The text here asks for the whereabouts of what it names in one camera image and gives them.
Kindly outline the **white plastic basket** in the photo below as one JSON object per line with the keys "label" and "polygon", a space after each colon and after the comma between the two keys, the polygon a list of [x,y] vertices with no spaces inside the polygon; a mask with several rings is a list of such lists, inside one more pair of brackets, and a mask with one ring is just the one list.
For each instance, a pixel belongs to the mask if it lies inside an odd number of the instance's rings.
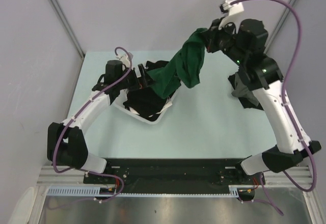
{"label": "white plastic basket", "polygon": [[116,98],[113,106],[141,122],[154,125],[173,105],[177,93],[178,91],[175,91],[162,99],[151,88],[133,92],[123,91]]}

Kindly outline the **green t shirt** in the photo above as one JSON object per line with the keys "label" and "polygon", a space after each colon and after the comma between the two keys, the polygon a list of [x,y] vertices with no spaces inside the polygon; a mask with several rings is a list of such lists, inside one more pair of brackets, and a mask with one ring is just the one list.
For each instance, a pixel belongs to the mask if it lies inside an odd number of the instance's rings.
{"label": "green t shirt", "polygon": [[191,89],[200,83],[205,58],[205,43],[201,34],[206,30],[203,27],[196,29],[164,67],[148,71],[155,81],[151,88],[157,96],[166,99],[182,84]]}

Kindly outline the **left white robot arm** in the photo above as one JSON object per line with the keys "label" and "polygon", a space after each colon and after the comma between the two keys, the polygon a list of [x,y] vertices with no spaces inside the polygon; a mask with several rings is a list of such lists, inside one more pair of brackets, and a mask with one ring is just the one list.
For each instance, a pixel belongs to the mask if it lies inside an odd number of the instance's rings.
{"label": "left white robot arm", "polygon": [[138,69],[139,74],[132,65],[126,65],[121,60],[108,61],[105,73],[100,75],[84,105],[70,118],[49,125],[47,158],[53,167],[65,165],[68,169],[92,172],[101,183],[112,179],[113,171],[106,167],[107,161],[88,151],[85,133],[120,95],[121,90],[133,92],[153,85],[154,81],[146,68],[139,64]]}

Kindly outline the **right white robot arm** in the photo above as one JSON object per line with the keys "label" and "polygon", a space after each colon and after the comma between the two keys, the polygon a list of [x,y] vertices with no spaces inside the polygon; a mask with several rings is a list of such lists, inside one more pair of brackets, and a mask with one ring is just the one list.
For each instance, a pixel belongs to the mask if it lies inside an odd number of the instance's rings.
{"label": "right white robot arm", "polygon": [[283,75],[277,62],[264,53],[268,32],[262,21],[245,19],[238,32],[224,18],[212,22],[207,39],[208,52],[222,51],[238,65],[240,81],[262,106],[273,129],[277,144],[238,164],[235,179],[247,184],[253,175],[264,171],[279,173],[302,162],[309,154],[321,150],[321,144],[305,133],[290,105],[287,93],[282,92]]}

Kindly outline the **black t shirt in basket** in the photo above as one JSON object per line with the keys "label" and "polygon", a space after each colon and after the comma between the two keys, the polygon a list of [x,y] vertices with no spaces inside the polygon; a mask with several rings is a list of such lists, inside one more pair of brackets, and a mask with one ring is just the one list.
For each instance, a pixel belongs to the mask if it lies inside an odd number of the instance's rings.
{"label": "black t shirt in basket", "polygon": [[179,89],[180,79],[170,62],[163,60],[147,61],[139,66],[139,72],[138,76],[132,70],[121,82],[127,90],[123,106],[148,121],[156,121]]}

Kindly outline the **white t shirt in basket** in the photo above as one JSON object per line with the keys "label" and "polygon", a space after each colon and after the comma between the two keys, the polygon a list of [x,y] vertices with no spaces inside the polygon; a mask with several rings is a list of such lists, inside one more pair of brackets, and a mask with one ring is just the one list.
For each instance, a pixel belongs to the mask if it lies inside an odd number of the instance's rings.
{"label": "white t shirt in basket", "polygon": [[138,100],[128,99],[124,106],[130,112],[147,119],[149,121],[155,121],[158,116],[168,107],[172,105],[171,101],[167,99],[158,100]]}

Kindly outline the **right aluminium corner post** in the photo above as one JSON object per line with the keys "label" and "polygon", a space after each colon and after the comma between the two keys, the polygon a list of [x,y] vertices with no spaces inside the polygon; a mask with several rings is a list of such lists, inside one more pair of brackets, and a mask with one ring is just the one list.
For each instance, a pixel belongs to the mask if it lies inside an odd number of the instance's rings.
{"label": "right aluminium corner post", "polygon": [[[288,3],[291,5],[291,6],[295,6],[296,3],[298,2],[298,0],[289,0]],[[271,33],[271,36],[269,37],[269,40],[267,42],[267,46],[266,46],[266,49],[265,49],[265,53],[268,53],[268,51],[270,50],[272,44],[274,43],[277,35],[279,34],[280,30],[282,29],[283,25],[285,24],[287,18],[289,17],[289,14],[290,14],[290,10],[285,7],[275,28],[273,29],[272,33]]]}

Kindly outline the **aluminium corner post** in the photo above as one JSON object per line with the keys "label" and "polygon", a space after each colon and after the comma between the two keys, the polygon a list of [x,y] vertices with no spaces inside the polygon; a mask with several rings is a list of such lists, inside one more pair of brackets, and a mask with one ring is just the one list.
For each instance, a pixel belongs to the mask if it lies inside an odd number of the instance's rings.
{"label": "aluminium corner post", "polygon": [[[289,0],[288,3],[291,5],[291,6],[295,6],[296,3],[298,2],[298,0]],[[271,36],[269,37],[269,40],[267,42],[267,46],[266,46],[266,49],[265,49],[265,53],[268,53],[268,51],[270,50],[272,44],[274,43],[277,35],[279,34],[280,30],[282,29],[283,25],[285,24],[287,18],[289,17],[289,14],[290,14],[290,10],[285,7],[275,28],[273,29],[272,33],[271,33]]]}
{"label": "aluminium corner post", "polygon": [[85,53],[82,50],[82,47],[73,31],[73,28],[71,27],[60,3],[58,0],[48,0],[53,11],[55,12],[56,16],[59,19],[59,22],[61,23],[65,33],[67,34],[69,40],[71,41],[74,49],[76,50],[76,52],[78,53],[79,57],[81,58],[81,60],[83,61],[85,58]]}

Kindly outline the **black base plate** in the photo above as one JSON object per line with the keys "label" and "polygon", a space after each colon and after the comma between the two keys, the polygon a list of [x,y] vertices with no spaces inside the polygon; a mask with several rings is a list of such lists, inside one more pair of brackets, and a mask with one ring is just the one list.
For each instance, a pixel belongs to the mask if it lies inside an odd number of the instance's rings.
{"label": "black base plate", "polygon": [[108,158],[104,173],[122,179],[124,194],[224,194],[230,185],[253,184],[259,174],[240,171],[240,158]]}

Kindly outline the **left aluminium corner post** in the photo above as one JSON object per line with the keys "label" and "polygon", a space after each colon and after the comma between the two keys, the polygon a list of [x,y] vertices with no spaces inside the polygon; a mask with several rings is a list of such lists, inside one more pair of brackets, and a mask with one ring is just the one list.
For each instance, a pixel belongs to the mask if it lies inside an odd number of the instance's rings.
{"label": "left aluminium corner post", "polygon": [[53,11],[55,12],[56,16],[59,19],[59,22],[61,23],[65,33],[67,34],[69,40],[71,41],[74,49],[76,50],[76,52],[78,53],[79,57],[81,58],[81,60],[83,61],[85,58],[85,53],[82,50],[82,47],[73,31],[73,28],[71,27],[60,3],[58,0],[48,0]]}

